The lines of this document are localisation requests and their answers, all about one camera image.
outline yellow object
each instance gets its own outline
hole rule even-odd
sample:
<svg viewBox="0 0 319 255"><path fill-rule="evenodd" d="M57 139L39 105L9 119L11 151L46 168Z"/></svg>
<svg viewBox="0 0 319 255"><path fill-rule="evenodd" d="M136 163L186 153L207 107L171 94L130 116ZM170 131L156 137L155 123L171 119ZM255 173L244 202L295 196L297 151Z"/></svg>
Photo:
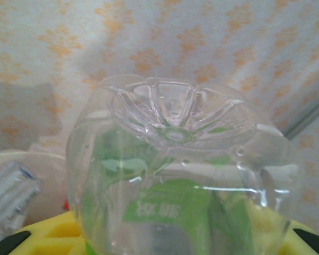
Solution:
<svg viewBox="0 0 319 255"><path fill-rule="evenodd" d="M293 228L314 233L307 226L292 222L278 255L318 255ZM10 255L87 255L84 239L71 212L35 223L20 231L29 231L31 236Z"/></svg>

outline clear plastic bottle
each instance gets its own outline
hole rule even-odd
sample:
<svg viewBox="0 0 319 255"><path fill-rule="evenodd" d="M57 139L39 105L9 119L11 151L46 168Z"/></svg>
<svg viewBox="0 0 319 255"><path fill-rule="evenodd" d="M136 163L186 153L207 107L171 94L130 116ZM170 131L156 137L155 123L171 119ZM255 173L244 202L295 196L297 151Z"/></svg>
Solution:
<svg viewBox="0 0 319 255"><path fill-rule="evenodd" d="M239 92L208 86L121 75L95 90L66 159L91 254L276 253L298 153Z"/></svg>

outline floral pattern wallpaper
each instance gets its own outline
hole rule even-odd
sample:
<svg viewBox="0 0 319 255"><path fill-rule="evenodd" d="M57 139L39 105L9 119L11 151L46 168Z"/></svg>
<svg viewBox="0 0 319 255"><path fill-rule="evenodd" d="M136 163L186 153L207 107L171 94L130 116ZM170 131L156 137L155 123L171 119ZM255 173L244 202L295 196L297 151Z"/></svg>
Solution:
<svg viewBox="0 0 319 255"><path fill-rule="evenodd" d="M295 219L319 233L319 117L292 141L299 147L306 178Z"/></svg>
<svg viewBox="0 0 319 255"><path fill-rule="evenodd" d="M0 0L0 150L64 154L98 82L126 73L231 86L286 130L319 102L319 0Z"/></svg>

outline clear plastic container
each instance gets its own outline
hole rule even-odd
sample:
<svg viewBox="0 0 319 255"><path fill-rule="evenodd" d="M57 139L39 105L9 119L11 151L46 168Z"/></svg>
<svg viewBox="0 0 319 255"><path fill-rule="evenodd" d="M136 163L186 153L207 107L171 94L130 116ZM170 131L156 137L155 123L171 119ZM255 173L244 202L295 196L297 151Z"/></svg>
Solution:
<svg viewBox="0 0 319 255"><path fill-rule="evenodd" d="M66 157L91 254L276 253L298 153L243 95L210 86L121 75L95 90Z"/></svg>

